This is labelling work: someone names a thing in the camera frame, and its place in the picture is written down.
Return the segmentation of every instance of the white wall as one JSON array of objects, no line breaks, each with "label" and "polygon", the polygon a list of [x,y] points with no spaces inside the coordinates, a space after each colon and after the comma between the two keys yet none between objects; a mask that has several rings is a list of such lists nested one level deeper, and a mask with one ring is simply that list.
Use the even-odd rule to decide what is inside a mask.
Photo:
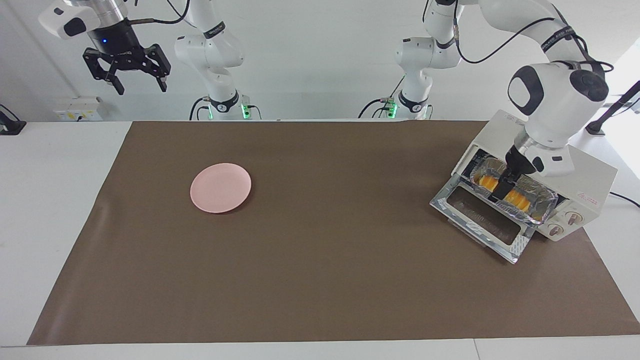
[{"label": "white wall", "polygon": [[[228,29],[247,50],[245,64],[232,69],[236,84],[268,118],[357,116],[369,100],[388,95],[402,76],[393,58],[401,39],[427,36],[420,21],[423,0],[218,1]],[[81,58],[92,46],[86,36],[64,41],[38,24],[50,2],[0,1],[0,101],[28,120],[51,120],[46,109],[56,98],[79,95],[103,99],[109,120],[184,119],[205,94],[198,76],[173,53],[178,36],[195,33],[186,24],[136,27],[143,45],[157,42],[167,53],[173,66],[169,91],[161,93],[146,74],[123,72],[126,93],[120,97],[89,75]],[[174,0],[179,8],[181,2]],[[615,61],[640,37],[637,0],[555,3],[595,58]],[[130,18],[176,17],[163,0],[141,0],[137,8],[128,4]],[[465,10],[461,36],[465,55],[479,58],[510,34],[489,27],[473,7]],[[518,38],[486,63],[433,70],[434,118],[486,119],[498,108],[516,113],[506,87],[518,68],[536,62],[546,62],[537,44]]]}]

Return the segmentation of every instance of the orange food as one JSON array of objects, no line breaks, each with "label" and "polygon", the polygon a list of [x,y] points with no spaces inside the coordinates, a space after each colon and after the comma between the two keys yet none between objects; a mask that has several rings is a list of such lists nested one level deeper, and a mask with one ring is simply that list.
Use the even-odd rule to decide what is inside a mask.
[{"label": "orange food", "polygon": [[[496,187],[498,187],[498,179],[493,176],[483,176],[478,181],[479,185],[487,190],[493,192]],[[527,200],[527,197],[516,191],[515,189],[511,190],[507,196],[504,198],[505,201],[513,204],[516,208],[528,212],[531,207],[531,201]]]}]

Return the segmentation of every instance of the pink plate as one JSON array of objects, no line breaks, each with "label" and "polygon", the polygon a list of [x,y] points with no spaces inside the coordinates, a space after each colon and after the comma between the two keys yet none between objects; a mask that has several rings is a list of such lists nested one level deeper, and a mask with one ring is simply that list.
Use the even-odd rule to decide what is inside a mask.
[{"label": "pink plate", "polygon": [[191,200],[202,211],[222,214],[240,206],[251,192],[251,176],[235,164],[204,169],[191,184]]}]

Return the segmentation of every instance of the table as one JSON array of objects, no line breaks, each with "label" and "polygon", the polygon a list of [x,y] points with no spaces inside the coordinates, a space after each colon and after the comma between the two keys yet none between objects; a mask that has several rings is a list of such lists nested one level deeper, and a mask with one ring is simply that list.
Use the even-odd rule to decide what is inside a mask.
[{"label": "table", "polygon": [[[130,122],[32,123],[0,138],[0,358],[174,359],[622,359],[640,358],[640,336],[345,343],[162,344],[23,347],[91,211]],[[640,180],[606,138],[572,144],[619,169],[613,191],[640,199]],[[640,317],[640,211],[609,198],[586,227],[636,317]]]}]

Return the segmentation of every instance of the brown mat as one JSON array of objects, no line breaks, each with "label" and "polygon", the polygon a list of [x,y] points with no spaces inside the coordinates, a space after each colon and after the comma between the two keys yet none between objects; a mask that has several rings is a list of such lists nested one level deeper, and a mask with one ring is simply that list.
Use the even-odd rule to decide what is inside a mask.
[{"label": "brown mat", "polygon": [[[29,344],[640,334],[584,231],[513,266],[428,206],[483,125],[135,123]],[[208,215],[220,162],[254,188]]]}]

